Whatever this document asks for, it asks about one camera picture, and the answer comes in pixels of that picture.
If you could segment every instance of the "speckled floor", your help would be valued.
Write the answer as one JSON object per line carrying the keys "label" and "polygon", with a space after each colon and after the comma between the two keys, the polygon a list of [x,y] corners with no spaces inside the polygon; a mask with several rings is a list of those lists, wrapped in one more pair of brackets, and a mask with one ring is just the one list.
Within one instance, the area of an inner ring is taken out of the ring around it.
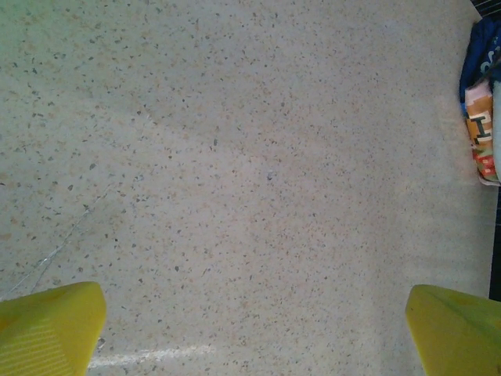
{"label": "speckled floor", "polygon": [[89,375],[420,375],[487,295],[467,0],[0,5],[0,297],[100,282]]}

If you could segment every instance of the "blue bag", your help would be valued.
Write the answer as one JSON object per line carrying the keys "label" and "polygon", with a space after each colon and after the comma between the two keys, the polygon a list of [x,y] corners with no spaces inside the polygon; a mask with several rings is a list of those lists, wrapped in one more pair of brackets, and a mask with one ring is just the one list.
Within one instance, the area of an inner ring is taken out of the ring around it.
{"label": "blue bag", "polygon": [[464,102],[466,89],[477,82],[490,68],[501,51],[501,20],[484,18],[471,29],[470,44],[464,59],[460,78],[460,102],[463,114],[467,115]]}

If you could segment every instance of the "floor crack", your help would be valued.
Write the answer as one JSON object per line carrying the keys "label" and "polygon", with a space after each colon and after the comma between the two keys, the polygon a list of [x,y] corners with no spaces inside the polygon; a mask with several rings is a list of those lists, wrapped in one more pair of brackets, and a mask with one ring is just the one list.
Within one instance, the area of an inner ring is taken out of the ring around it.
{"label": "floor crack", "polygon": [[44,269],[42,270],[40,277],[37,279],[37,281],[34,283],[33,287],[30,290],[30,294],[34,292],[34,289],[38,286],[38,283],[40,282],[41,278],[49,268],[49,266],[52,264],[53,259],[68,245],[69,239],[71,235],[73,235],[73,232],[75,229],[80,225],[80,223],[87,217],[87,215],[91,214],[94,209],[96,208],[96,205],[99,201],[101,201],[103,198],[105,198],[108,194],[108,189],[111,187],[112,183],[108,184],[103,191],[101,195],[99,195],[91,205],[85,206],[85,211],[84,213],[78,218],[78,221],[72,225],[70,228],[70,231],[68,231],[68,234],[64,237],[63,242],[61,245],[56,247],[54,251],[50,252],[43,260],[40,260],[37,262],[37,264],[33,267],[33,269],[26,275],[24,276],[14,287],[12,287],[9,291],[7,291],[5,294],[0,296],[0,302],[4,300],[5,296],[12,293],[15,291],[28,277],[30,277],[38,268],[41,266],[45,265]]}

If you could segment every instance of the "floor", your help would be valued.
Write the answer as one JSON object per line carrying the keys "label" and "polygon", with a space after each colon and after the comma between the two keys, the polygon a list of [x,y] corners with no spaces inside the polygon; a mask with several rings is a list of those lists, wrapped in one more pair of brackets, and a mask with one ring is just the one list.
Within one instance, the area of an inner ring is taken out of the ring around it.
{"label": "floor", "polygon": [[0,3],[0,299],[98,281],[88,374],[421,375],[487,296],[468,0]]}

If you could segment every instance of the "yellow plastic object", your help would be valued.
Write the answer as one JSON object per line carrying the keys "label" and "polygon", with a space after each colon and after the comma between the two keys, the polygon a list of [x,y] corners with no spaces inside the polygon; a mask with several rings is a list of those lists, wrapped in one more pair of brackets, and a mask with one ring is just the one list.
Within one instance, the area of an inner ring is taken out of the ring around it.
{"label": "yellow plastic object", "polygon": [[501,375],[501,303],[419,285],[405,314],[428,376]]}
{"label": "yellow plastic object", "polygon": [[0,375],[84,375],[105,316],[94,282],[0,302]]}

